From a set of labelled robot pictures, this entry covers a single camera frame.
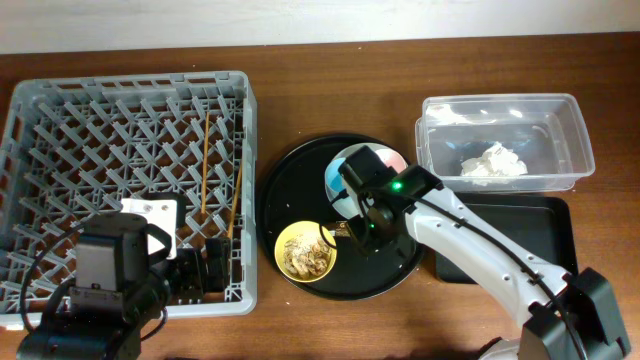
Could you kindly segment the black rectangular tray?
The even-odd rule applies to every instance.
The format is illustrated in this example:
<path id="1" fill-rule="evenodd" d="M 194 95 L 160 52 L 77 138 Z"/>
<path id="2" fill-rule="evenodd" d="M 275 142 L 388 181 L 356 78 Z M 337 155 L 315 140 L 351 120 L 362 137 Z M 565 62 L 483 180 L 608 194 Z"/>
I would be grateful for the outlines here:
<path id="1" fill-rule="evenodd" d="M 578 273 L 569 207 L 556 197 L 460 193 L 480 218 L 542 259 Z"/>

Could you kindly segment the blue plastic cup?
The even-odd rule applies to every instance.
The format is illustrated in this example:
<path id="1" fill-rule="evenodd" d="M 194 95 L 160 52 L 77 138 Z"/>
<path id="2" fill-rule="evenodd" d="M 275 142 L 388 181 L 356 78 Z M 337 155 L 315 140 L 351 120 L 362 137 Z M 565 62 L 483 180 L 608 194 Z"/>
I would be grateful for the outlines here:
<path id="1" fill-rule="evenodd" d="M 344 163 L 343 157 L 332 160 L 325 169 L 325 191 L 330 201 L 336 198 L 343 190 L 345 185 L 339 173 L 340 166 Z"/>

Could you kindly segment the yellow bowl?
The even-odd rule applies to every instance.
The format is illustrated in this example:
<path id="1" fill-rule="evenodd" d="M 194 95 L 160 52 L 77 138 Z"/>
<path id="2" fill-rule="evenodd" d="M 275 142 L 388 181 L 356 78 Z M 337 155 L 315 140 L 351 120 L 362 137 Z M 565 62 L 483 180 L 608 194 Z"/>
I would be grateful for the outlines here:
<path id="1" fill-rule="evenodd" d="M 303 235 L 306 237 L 314 237 L 321 238 L 329 247 L 332 248 L 331 260 L 329 262 L 329 267 L 327 272 L 320 277 L 312 277 L 308 280 L 299 279 L 291 274 L 289 274 L 283 266 L 283 248 L 284 244 L 287 240 L 290 240 L 298 235 Z M 321 226 L 317 222 L 312 221 L 299 221 L 288 225 L 277 237 L 276 243 L 274 245 L 274 259 L 276 261 L 276 265 L 278 269 L 290 280 L 301 282 L 301 283 L 311 283 L 316 282 L 322 278 L 324 278 L 334 267 L 337 261 L 337 244 L 334 237 L 330 234 L 329 230 L 325 227 Z"/>

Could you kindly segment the gold snack wrapper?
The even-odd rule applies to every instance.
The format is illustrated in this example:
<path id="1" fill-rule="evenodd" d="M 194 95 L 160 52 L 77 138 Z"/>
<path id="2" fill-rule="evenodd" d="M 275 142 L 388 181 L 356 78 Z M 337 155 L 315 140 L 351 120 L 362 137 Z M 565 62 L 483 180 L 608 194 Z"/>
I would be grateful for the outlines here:
<path id="1" fill-rule="evenodd" d="M 328 225 L 330 234 L 334 238 L 350 238 L 351 232 L 346 221 L 337 221 Z"/>

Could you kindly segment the white tissue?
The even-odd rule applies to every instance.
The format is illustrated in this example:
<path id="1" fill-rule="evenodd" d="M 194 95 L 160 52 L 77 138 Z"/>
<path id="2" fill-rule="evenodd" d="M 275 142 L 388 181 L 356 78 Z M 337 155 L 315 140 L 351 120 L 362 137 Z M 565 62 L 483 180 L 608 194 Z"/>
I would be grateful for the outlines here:
<path id="1" fill-rule="evenodd" d="M 461 176 L 471 177 L 474 185 L 506 184 L 511 177 L 526 175 L 527 165 L 511 149 L 495 142 L 480 157 L 461 163 Z"/>

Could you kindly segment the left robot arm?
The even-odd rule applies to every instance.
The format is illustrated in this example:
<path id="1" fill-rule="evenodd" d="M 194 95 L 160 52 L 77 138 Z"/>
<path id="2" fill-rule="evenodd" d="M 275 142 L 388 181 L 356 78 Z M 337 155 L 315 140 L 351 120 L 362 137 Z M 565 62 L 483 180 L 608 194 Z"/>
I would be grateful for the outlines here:
<path id="1" fill-rule="evenodd" d="M 130 213 L 94 216 L 62 236 L 72 235 L 76 274 L 53 292 L 38 326 L 24 325 L 19 359 L 135 359 L 143 327 L 167 322 L 171 302 L 198 302 L 229 284 L 225 237 L 171 258 L 169 233 Z"/>

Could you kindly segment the pink plastic cup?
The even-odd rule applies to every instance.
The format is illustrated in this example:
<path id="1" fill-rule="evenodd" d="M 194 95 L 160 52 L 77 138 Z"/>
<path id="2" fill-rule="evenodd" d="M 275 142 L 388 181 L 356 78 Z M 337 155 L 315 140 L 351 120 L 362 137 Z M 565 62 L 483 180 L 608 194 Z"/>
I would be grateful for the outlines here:
<path id="1" fill-rule="evenodd" d="M 401 173 L 407 168 L 404 157 L 395 150 L 384 148 L 376 150 L 375 153 L 386 167 L 391 167 L 397 173 Z"/>

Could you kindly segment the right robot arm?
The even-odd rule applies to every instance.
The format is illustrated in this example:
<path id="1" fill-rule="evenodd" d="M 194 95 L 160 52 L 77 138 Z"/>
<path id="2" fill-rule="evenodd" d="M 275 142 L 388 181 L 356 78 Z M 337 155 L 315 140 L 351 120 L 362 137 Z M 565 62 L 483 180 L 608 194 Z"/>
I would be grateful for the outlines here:
<path id="1" fill-rule="evenodd" d="M 399 236 L 425 245 L 487 291 L 521 329 L 499 339 L 484 359 L 623 359 L 631 343 L 609 281 L 577 275 L 515 243 L 470 210 L 419 165 L 402 172 L 363 145 L 339 167 L 364 225 L 352 235 L 364 252 Z"/>

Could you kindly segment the food scraps pile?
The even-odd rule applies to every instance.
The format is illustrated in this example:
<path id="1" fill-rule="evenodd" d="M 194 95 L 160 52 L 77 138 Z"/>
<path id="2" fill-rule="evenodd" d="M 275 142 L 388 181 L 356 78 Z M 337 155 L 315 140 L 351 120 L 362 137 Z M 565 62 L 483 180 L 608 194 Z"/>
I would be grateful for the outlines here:
<path id="1" fill-rule="evenodd" d="M 327 272 L 331 254 L 332 248 L 321 238 L 298 235 L 284 244 L 283 266 L 289 274 L 308 280 Z"/>

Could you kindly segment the round black serving tray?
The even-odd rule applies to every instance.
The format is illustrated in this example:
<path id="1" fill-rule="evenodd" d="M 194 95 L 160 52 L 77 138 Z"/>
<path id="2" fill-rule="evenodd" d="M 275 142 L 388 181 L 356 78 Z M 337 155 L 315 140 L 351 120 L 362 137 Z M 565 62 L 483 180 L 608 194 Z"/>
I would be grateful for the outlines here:
<path id="1" fill-rule="evenodd" d="M 257 239 L 271 265 L 276 267 L 278 235 L 297 221 L 324 225 L 342 217 L 329 204 L 324 172 L 341 150 L 358 143 L 374 143 L 372 137 L 332 134 L 311 139 L 274 165 L 257 191 Z M 420 264 L 426 248 L 408 237 L 364 257 L 349 239 L 337 241 L 337 260 L 322 279 L 294 286 L 331 300 L 359 300 L 382 294 L 406 279 Z"/>

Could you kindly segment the grey plastic dishwasher rack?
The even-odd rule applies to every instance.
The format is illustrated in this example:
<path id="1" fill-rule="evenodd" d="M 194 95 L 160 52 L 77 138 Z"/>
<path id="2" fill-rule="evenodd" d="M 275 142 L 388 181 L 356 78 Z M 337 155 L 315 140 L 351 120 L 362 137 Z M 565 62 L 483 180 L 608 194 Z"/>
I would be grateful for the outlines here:
<path id="1" fill-rule="evenodd" d="M 203 140 L 210 112 L 206 215 Z M 177 249 L 227 237 L 243 161 L 229 285 L 173 318 L 250 313 L 257 303 L 257 102 L 240 71 L 35 79 L 12 95 L 1 138 L 1 323 L 37 322 L 75 272 L 63 233 L 118 212 L 122 198 L 175 193 L 186 201 Z"/>

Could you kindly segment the clear plastic bin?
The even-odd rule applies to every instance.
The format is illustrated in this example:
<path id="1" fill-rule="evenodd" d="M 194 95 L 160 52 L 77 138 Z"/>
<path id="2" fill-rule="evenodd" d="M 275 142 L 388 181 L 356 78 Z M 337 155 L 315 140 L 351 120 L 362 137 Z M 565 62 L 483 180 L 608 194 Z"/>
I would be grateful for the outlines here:
<path id="1" fill-rule="evenodd" d="M 582 111 L 570 94 L 429 97 L 415 141 L 418 164 L 457 192 L 566 191 L 596 170 Z M 494 145 L 517 155 L 527 172 L 465 176 L 463 163 Z"/>

